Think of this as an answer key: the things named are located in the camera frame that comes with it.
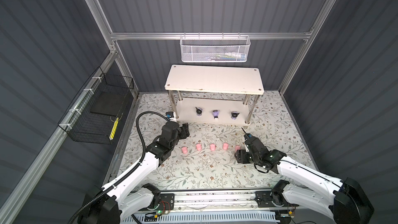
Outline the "dark purple toy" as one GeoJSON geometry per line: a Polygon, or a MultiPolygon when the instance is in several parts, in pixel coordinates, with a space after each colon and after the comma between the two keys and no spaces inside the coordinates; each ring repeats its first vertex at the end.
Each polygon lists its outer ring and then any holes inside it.
{"type": "Polygon", "coordinates": [[[195,110],[196,110],[196,115],[197,116],[202,116],[203,110],[200,107],[196,107],[195,110]]]}

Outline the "purple striped toy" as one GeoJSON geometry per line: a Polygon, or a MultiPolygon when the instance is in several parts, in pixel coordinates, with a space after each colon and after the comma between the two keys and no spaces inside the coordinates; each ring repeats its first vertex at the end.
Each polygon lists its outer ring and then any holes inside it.
{"type": "Polygon", "coordinates": [[[239,112],[231,112],[231,119],[236,120],[239,114],[239,112]]]}

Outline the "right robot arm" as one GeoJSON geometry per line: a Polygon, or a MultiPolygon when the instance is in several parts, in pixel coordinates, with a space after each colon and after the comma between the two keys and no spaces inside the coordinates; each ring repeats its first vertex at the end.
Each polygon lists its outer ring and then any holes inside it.
{"type": "Polygon", "coordinates": [[[287,180],[280,180],[270,193],[275,206],[286,203],[303,206],[337,224],[370,222],[374,207],[356,180],[349,177],[342,180],[311,169],[282,151],[268,150],[251,134],[244,135],[244,146],[234,154],[238,163],[252,164],[262,174],[273,172],[300,184],[294,186],[287,180]]]}

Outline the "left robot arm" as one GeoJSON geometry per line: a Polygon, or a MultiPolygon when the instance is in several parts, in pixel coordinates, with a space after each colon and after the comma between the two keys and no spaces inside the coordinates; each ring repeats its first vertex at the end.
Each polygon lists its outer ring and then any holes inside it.
{"type": "Polygon", "coordinates": [[[137,129],[143,146],[140,159],[111,182],[89,191],[68,223],[118,224],[140,209],[158,205],[160,191],[155,186],[145,184],[137,192],[133,190],[170,157],[180,140],[190,135],[187,123],[177,123],[176,112],[167,112],[162,118],[166,120],[162,133],[150,145],[145,144],[141,130],[137,129]]]}

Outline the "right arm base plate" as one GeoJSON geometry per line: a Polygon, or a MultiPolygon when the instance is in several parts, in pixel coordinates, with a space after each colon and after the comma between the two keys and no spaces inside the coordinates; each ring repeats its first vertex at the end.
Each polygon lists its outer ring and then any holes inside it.
{"type": "Polygon", "coordinates": [[[261,190],[255,192],[255,201],[259,208],[266,207],[298,207],[297,204],[288,203],[286,200],[282,200],[280,203],[275,203],[269,190],[261,190]]]}

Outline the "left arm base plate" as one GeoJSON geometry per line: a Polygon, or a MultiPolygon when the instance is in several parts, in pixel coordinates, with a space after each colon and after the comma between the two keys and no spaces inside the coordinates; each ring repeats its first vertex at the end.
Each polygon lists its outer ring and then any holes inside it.
{"type": "Polygon", "coordinates": [[[171,211],[174,209],[175,194],[161,193],[154,206],[147,208],[149,211],[171,211]]]}

